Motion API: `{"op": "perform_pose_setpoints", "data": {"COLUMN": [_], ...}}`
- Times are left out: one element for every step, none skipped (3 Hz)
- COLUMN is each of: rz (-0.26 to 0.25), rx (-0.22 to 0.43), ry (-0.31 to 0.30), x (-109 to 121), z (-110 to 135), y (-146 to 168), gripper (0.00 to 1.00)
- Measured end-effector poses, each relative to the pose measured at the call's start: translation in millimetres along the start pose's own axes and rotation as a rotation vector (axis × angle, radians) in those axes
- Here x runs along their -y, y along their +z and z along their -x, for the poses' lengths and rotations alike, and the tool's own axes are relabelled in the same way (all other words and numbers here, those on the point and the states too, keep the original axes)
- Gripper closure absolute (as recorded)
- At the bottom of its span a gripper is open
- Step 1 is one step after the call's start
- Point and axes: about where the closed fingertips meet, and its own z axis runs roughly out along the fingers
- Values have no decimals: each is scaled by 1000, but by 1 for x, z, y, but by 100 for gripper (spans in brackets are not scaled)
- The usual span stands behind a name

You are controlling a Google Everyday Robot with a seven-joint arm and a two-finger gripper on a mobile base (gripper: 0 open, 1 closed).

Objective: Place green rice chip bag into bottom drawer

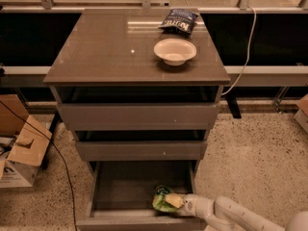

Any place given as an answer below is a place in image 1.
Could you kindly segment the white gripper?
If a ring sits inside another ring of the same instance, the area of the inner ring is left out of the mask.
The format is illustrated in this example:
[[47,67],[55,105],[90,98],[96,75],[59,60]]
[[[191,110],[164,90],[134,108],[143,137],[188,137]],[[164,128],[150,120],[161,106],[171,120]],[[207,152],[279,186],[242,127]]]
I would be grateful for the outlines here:
[[181,216],[206,218],[214,213],[214,201],[196,194],[169,193],[165,195],[165,202],[179,209]]

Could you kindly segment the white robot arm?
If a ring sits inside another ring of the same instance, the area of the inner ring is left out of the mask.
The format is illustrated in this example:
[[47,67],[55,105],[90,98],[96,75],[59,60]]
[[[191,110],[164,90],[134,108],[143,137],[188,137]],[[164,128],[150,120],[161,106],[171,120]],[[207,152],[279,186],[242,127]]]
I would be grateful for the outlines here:
[[281,227],[225,196],[212,200],[196,194],[170,193],[165,201],[185,214],[203,219],[218,231],[235,231],[235,225],[245,231],[308,231],[307,211],[294,215]]

